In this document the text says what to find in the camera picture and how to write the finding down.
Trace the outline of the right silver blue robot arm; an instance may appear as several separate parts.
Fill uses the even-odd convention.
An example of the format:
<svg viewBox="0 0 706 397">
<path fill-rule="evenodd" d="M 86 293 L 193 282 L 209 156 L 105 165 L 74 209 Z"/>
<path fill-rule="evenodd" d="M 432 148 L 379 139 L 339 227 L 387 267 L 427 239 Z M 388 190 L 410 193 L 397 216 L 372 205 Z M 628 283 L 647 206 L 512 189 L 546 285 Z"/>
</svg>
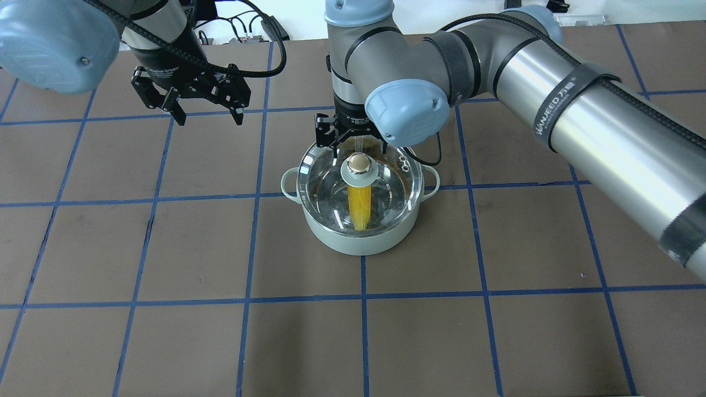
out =
<svg viewBox="0 0 706 397">
<path fill-rule="evenodd" d="M 395 24 L 394 8 L 325 3 L 340 137 L 414 146 L 441 129 L 452 106 L 490 93 L 704 279 L 704 138 L 606 67 L 568 53 L 547 8 L 461 18 L 418 45 Z"/>
</svg>

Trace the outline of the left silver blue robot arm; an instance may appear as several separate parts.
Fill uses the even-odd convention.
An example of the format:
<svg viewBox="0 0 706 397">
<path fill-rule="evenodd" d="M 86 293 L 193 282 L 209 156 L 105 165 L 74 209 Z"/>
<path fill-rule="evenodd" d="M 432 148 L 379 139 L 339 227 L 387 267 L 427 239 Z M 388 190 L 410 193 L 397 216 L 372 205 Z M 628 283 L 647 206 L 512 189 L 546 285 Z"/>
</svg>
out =
<svg viewBox="0 0 706 397">
<path fill-rule="evenodd" d="M 2 68 L 63 94 L 96 88 L 119 46 L 133 52 L 130 83 L 146 108 L 179 125 L 179 101 L 204 99 L 242 124 L 250 89 L 235 65 L 207 69 L 207 58 L 180 1 L 3 1 Z"/>
</svg>

